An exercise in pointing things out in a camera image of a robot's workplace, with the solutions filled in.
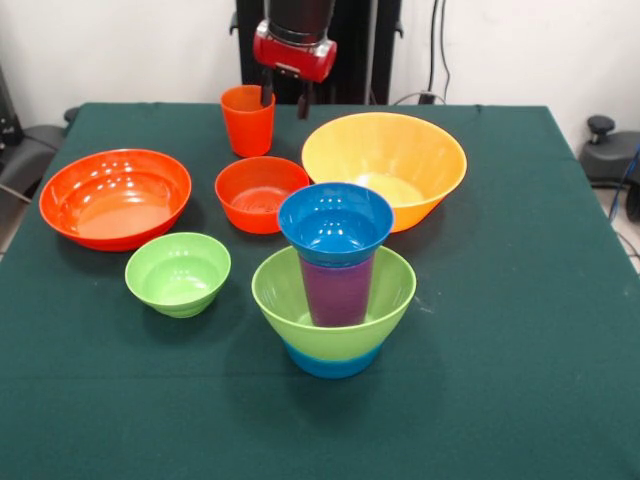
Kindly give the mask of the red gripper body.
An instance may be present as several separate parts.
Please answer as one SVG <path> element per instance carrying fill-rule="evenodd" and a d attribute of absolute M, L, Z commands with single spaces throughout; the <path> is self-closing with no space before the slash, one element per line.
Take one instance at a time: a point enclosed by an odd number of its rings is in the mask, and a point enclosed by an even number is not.
<path fill-rule="evenodd" d="M 327 37 L 312 44 L 286 42 L 262 20 L 255 31 L 253 54 L 265 67 L 284 71 L 300 80 L 322 83 L 329 75 L 337 55 L 337 43 Z"/>

